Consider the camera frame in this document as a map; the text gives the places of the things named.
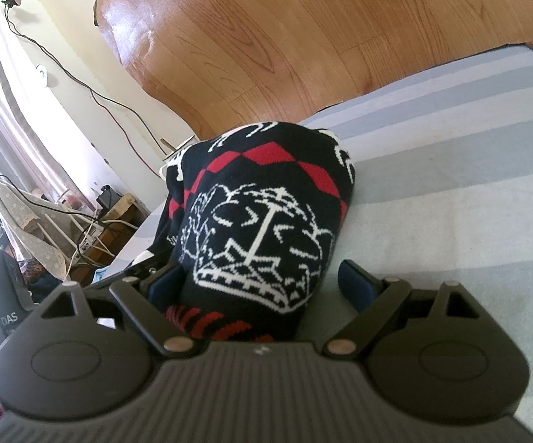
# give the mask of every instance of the wall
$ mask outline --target wall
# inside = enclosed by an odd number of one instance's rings
[[[47,47],[67,69],[96,91],[135,108],[158,139],[163,137],[174,145],[179,144],[192,134],[190,128],[174,112],[145,94],[114,59],[92,24],[92,3],[93,0],[90,0],[89,13],[84,10],[82,15],[77,16],[74,13],[64,14],[60,10],[62,17],[54,18],[40,0],[22,0],[20,7],[10,10],[10,19],[21,33]],[[66,39],[58,26],[65,28],[65,34],[70,35],[72,41]],[[153,209],[159,205],[166,195],[165,184],[141,163],[111,117],[96,105],[85,88],[71,81],[37,47],[26,41],[22,41],[22,46],[35,65],[41,63],[46,66],[53,94],[132,193],[147,208]],[[89,48],[88,52],[84,52],[84,48]],[[163,154],[155,143],[151,143],[153,140],[141,122],[127,110],[112,103],[108,105],[137,151],[153,169],[158,169]]]

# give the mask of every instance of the folded garment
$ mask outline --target folded garment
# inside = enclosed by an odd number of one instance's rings
[[[172,248],[178,266],[150,302],[195,338],[292,339],[353,184],[324,130],[256,123],[186,148],[168,163],[170,197],[145,252]]]

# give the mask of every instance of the bed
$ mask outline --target bed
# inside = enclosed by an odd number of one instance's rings
[[[526,354],[518,417],[533,430],[533,51],[438,66],[303,121],[338,135],[357,179],[298,339],[320,346],[354,316],[335,275],[351,258],[420,288],[461,281]],[[107,275],[153,240],[160,206]]]

